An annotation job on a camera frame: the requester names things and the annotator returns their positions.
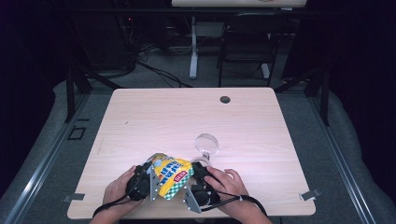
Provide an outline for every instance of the gray carpet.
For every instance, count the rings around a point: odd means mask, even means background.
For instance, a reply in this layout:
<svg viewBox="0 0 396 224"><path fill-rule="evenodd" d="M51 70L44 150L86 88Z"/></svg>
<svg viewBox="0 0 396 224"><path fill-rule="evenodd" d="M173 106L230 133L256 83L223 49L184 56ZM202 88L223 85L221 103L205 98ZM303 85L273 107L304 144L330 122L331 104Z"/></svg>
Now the gray carpet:
<svg viewBox="0 0 396 224"><path fill-rule="evenodd" d="M286 61L290 40L285 39L278 57L274 82L272 87L281 84L280 75ZM142 58L147 63L160 68L180 78L184 83L193 87L217 87L218 70L216 41L206 40L200 46L198 62L198 78L190 80L190 54L176 54L172 51L162 52L154 50ZM124 77L112 78L112 81L126 88L167 88L169 87L159 76L148 69L137 65L136 69ZM111 90L91 80L94 91L88 96L79 96L86 104L77 113L70 124L71 127L86 128L81 140L67 140L69 132L59 145L59 154L46 176L40 191L22 219L22 223L88 223L89 220L70 220L66 216L69 203L63 202L65 195L74 193L84 163L88 158L94 137L100 126L106 106L111 96ZM326 135L320 128L315 109L310 106L310 99L301 93L304 86L297 86L289 93L280 93L277 99L290 130L301 165L304 170L308 186L319 189L322 195L315 200L317 212L311 217L283 217L283 223L361 223L357 210L350 199L347 188L330 153L331 147ZM34 174L35 169L54 146L56 137L64 129L66 118L65 85L60 84L54 89L57 98L49 120L38 137L25 164L21 168L14 182L0 201L0 222L5 222L9 212ZM350 121L337 100L331 94L330 124L334 137L342 149L353 175L355 176L362 194L371 209L376 223L392 223L396 220L396 209L391 200L373 182L364 164L361 162L359 141ZM279 223L278 217L271 217L274 223ZM194 220L173 220L171 223L196 223ZM123 221L122 223L143 223L143 221ZM207 220L206 223L231 223L231 220Z"/></svg>

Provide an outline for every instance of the chair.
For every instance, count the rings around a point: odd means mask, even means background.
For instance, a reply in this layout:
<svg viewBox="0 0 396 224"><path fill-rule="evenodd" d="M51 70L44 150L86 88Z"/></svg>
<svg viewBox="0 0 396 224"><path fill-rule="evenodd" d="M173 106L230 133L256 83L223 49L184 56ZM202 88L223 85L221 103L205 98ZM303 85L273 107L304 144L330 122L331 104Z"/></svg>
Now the chair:
<svg viewBox="0 0 396 224"><path fill-rule="evenodd" d="M223 77L223 62L271 64L266 83L269 87L275 67L277 49L288 29L288 19L282 15L240 13L231 16L223 26L218 58L219 87Z"/></svg>

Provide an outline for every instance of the floor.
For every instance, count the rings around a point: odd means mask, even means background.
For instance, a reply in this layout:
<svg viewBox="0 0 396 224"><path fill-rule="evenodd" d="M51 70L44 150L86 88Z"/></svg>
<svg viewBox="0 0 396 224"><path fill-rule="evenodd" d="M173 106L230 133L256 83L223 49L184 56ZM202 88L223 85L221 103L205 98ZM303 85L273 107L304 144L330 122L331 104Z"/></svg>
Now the floor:
<svg viewBox="0 0 396 224"><path fill-rule="evenodd" d="M182 83L199 87L217 87L216 68L218 40L199 39L198 77L189 79L191 52L181 42L168 51L152 49L140 55L140 62L162 69ZM272 88L281 85L282 69L292 44L282 42ZM101 75L125 88L171 88L169 81L146 67L137 65L125 76L106 71ZM90 79L92 94L76 91L77 113L69 123L66 118L65 83L54 91L56 102L25 164L0 201L0 222L3 223L88 223L71 220L66 212L66 196L74 193L95 134L111 97L112 90ZM262 85L261 82L229 83L229 86ZM305 178L311 189L320 189L315 200L317 212L311 217L271 217L274 223L391 223L396 209L376 186L361 161L359 141L337 97L331 94L330 127L318 117L318 99L306 98L304 83L276 95L295 145ZM84 127L80 141L68 140L74 127ZM121 223L165 223L164 220L123 220ZM167 220L169 223L231 223L230 219Z"/></svg>

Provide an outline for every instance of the red logo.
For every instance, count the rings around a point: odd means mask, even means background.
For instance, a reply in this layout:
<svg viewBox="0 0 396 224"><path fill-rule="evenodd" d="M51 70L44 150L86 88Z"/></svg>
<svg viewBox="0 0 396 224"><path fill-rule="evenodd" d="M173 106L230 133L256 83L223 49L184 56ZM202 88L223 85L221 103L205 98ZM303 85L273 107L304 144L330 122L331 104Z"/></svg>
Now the red logo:
<svg viewBox="0 0 396 224"><path fill-rule="evenodd" d="M185 171L182 171L182 172L178 173L178 174L175 176L174 181L175 181L175 182L180 181L186 174L187 174L187 172L185 172Z"/></svg>

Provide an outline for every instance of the hand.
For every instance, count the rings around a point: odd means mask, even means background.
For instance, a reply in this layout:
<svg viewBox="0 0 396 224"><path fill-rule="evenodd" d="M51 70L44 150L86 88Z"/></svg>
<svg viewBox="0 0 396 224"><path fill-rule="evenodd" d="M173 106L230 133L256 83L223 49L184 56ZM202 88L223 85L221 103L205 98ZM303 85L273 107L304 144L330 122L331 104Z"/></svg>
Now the hand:
<svg viewBox="0 0 396 224"><path fill-rule="evenodd" d="M232 195L248 195L248 190L242 181L241 176L232 169L226 169L224 172L216 168L207 166L207 171L212 174L216 179L211 176L205 176L205 181L213 187L216 191L229 193ZM227 194L219 194L222 201L232 198L233 196ZM233 217L244 224L250 223L271 223L256 204L248 201L233 201L226 203L219 207L223 213Z"/></svg>
<svg viewBox="0 0 396 224"><path fill-rule="evenodd" d="M103 204L111 203L116 201L125 195L125 189L128 181L134 175L135 166L129 169L127 172L122 174L118 179L111 182L106 190L105 196L103 198ZM128 215L132 210L139 206L143 200L140 201L130 201L129 198L125 198L121 203L109 207L106 210L99 212L91 221L91 223L115 223L122 217Z"/></svg>

